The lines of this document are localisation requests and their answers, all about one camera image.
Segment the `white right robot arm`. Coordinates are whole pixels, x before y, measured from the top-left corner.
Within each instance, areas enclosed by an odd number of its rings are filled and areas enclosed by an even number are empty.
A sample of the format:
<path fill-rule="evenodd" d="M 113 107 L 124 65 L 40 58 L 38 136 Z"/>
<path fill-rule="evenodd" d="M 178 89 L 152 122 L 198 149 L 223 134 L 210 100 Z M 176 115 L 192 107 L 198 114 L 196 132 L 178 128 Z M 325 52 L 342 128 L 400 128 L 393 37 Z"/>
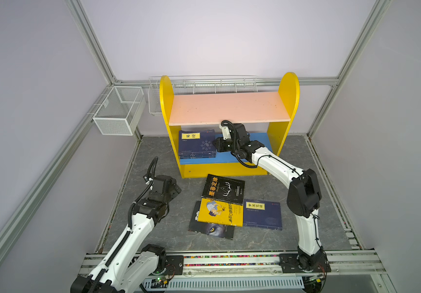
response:
<path fill-rule="evenodd" d="M 304 272 L 330 265 L 319 236 L 319 208 L 322 199 L 317 174 L 303 170 L 276 156 L 263 143 L 251 140 L 245 126 L 224 120 L 220 123 L 222 137 L 213 141 L 218 152 L 230 152 L 246 168 L 262 168 L 287 188 L 287 206 L 295 214 L 298 228 L 296 266 Z"/>

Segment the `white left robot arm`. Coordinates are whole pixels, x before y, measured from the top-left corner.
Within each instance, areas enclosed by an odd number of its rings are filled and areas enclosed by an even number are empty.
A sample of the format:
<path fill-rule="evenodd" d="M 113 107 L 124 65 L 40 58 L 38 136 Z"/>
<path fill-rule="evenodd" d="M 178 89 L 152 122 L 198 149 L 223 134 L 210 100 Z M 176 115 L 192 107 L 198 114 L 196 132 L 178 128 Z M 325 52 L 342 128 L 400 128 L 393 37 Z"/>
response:
<path fill-rule="evenodd" d="M 89 273 L 78 276 L 72 293 L 133 293 L 141 289 L 145 278 L 166 271 L 166 249 L 146 245 L 138 258 L 140 245 L 170 211 L 170 202 L 181 193 L 177 181 L 168 175 L 156 175 L 159 158 L 150 163 L 144 180 L 146 188 L 127 212 L 127 225 L 106 257 Z"/>

